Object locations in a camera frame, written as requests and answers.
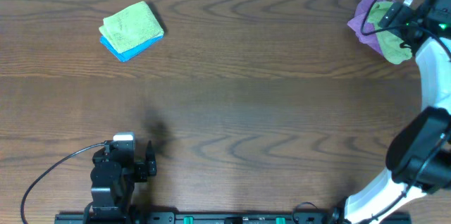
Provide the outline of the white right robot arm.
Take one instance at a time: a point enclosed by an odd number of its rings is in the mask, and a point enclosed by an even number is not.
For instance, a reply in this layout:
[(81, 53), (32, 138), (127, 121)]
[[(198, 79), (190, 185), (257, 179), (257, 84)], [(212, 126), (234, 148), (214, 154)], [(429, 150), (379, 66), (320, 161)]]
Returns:
[(383, 25), (402, 23), (402, 40), (415, 55), (421, 76), (422, 111), (392, 141), (385, 168), (346, 198), (331, 223), (382, 223), (415, 199), (450, 188), (450, 8), (425, 2), (415, 11), (395, 4)]

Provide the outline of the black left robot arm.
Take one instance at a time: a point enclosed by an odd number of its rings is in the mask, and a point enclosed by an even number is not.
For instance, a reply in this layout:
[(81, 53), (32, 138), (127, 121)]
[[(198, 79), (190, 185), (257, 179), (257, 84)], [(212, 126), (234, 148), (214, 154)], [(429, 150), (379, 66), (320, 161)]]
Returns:
[(145, 218), (131, 205), (135, 185), (157, 173), (151, 142), (144, 157), (135, 160), (135, 140), (106, 141), (92, 157), (92, 202), (85, 208), (84, 223), (143, 223)]

